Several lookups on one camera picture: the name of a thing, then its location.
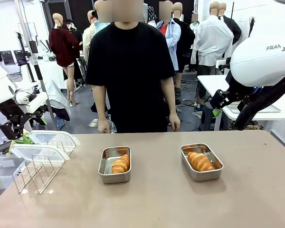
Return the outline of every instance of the stainless steel container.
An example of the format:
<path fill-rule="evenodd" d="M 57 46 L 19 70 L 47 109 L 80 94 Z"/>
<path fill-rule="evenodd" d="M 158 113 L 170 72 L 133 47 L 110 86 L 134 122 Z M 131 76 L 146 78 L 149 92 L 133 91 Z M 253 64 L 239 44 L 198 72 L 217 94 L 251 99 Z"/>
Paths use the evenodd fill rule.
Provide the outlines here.
<path fill-rule="evenodd" d="M 215 153 L 210 149 L 208 145 L 203 144 L 203 143 L 183 145 L 180 147 L 180 150 L 181 150 L 181 159 L 184 165 L 187 167 L 190 173 L 190 176 L 195 181 L 208 181 L 208 180 L 214 180 L 220 177 L 220 174 L 222 172 L 222 169 L 224 168 L 224 165 L 220 161 L 220 159 L 215 155 Z M 203 153 L 210 159 L 211 163 L 214 165 L 216 169 L 211 170 L 211 171 L 204 171 L 204 172 L 198 171 L 188 161 L 189 152 Z"/>
<path fill-rule="evenodd" d="M 127 172 L 112 174 L 112 164 L 121 156 L 128 154 L 130 157 L 130 168 Z M 128 146 L 109 147 L 103 150 L 98 173 L 105 184 L 121 183 L 130 180 L 132 167 L 131 148 Z"/>

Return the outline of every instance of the brown tabletop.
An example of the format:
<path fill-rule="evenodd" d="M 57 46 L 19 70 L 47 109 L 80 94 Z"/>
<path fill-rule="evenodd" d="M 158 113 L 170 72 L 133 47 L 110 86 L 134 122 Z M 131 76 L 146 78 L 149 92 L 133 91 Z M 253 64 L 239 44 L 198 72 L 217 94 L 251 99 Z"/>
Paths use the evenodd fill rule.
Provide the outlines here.
<path fill-rule="evenodd" d="M 0 228 L 285 228 L 285 148 L 265 131 L 78 134 L 81 145 L 39 195 L 0 197 Z M 180 146 L 206 143 L 220 179 L 191 180 Z M 131 180 L 102 183 L 106 147 L 132 149 Z"/>

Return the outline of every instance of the dark red sweater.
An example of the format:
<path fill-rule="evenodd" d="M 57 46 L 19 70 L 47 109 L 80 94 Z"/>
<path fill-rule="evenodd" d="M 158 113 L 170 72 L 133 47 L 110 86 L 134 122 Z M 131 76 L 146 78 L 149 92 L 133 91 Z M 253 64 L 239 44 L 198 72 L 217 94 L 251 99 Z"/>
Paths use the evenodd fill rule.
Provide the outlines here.
<path fill-rule="evenodd" d="M 49 45 L 56 55 L 57 64 L 67 67 L 79 58 L 79 43 L 72 33 L 64 28 L 49 32 Z"/>

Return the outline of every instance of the bread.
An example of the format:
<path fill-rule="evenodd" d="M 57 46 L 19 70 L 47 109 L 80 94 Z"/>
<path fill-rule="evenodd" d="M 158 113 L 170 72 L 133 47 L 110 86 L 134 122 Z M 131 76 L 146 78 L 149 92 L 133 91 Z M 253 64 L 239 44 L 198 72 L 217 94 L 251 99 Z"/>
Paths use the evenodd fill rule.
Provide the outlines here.
<path fill-rule="evenodd" d="M 127 154 L 117 159 L 112 164 L 112 174 L 127 172 L 130 168 L 130 158 Z"/>
<path fill-rule="evenodd" d="M 215 167 L 209 160 L 209 158 L 203 153 L 188 153 L 188 161 L 193 165 L 198 171 L 210 171 L 215 170 Z"/>

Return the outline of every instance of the black jacket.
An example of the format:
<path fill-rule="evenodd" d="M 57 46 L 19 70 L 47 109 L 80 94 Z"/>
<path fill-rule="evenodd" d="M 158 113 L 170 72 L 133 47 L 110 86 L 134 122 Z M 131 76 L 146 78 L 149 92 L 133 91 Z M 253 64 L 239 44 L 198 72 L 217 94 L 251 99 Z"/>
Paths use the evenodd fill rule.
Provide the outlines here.
<path fill-rule="evenodd" d="M 181 29 L 180 40 L 177 42 L 176 52 L 183 53 L 191 48 L 195 35 L 187 23 L 180 21 L 177 18 L 173 18 L 173 20 L 180 26 Z"/>
<path fill-rule="evenodd" d="M 239 40 L 239 38 L 241 37 L 242 30 L 240 29 L 238 24 L 233 19 L 227 18 L 226 16 L 223 16 L 223 18 L 224 18 L 224 22 L 226 23 L 228 28 L 233 33 L 234 38 L 233 38 L 232 45 L 234 45 Z"/>

